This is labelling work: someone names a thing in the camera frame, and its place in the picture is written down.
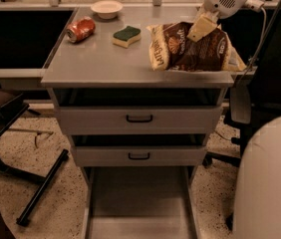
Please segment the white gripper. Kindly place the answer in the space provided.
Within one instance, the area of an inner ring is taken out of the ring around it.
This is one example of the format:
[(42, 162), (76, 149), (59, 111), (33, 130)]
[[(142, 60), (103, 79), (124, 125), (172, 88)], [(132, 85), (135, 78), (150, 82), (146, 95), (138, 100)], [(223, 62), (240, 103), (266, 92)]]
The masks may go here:
[[(247, 0), (204, 0), (203, 8), (211, 13), (218, 13), (220, 19), (225, 19), (234, 15)], [(193, 42), (198, 42), (209, 35), (217, 24), (205, 15), (199, 16), (191, 26), (187, 38)]]

